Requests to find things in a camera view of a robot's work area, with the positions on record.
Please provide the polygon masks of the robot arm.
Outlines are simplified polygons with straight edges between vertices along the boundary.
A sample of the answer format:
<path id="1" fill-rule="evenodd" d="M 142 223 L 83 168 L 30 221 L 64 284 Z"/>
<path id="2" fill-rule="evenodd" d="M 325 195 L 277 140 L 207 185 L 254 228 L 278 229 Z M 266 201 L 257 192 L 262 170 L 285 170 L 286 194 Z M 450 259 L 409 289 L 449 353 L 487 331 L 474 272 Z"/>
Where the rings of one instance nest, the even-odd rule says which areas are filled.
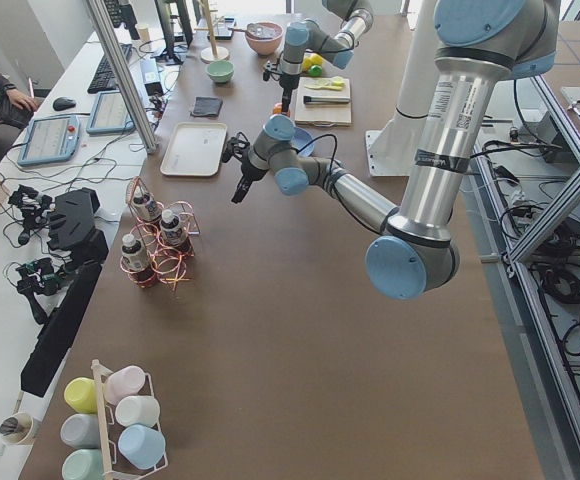
<path id="1" fill-rule="evenodd" d="M 293 92 L 298 88 L 304 54 L 320 55 L 338 69 L 345 69 L 363 34 L 373 25 L 373 7 L 366 0 L 323 1 L 322 5 L 343 20 L 340 30 L 330 35 L 315 20 L 291 22 L 285 33 L 278 61 L 282 88 L 281 113 L 288 114 Z"/>
<path id="2" fill-rule="evenodd" d="M 242 172 L 234 201 L 266 175 L 287 196 L 319 186 L 376 234 L 365 263 L 382 294 L 410 299 L 444 285 L 460 262 L 448 223 L 493 89 L 552 67 L 559 8 L 556 1 L 440 1 L 420 20 L 434 33 L 439 78 L 400 204 L 334 160 L 299 155 L 285 113 L 271 116 L 253 141 L 228 141 L 222 157 L 239 160 Z"/>

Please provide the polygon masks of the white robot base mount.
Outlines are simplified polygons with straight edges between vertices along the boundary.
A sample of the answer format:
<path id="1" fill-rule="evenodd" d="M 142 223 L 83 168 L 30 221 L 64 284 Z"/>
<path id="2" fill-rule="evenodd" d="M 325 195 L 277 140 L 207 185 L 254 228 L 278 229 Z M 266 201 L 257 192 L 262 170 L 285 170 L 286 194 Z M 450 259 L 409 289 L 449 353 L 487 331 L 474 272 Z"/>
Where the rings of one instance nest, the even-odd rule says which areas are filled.
<path id="1" fill-rule="evenodd" d="M 433 17 L 437 2 L 422 2 L 416 21 L 394 116 L 381 130 L 366 132 L 369 173 L 407 176 L 422 137 L 439 71 L 434 59 L 440 41 Z"/>

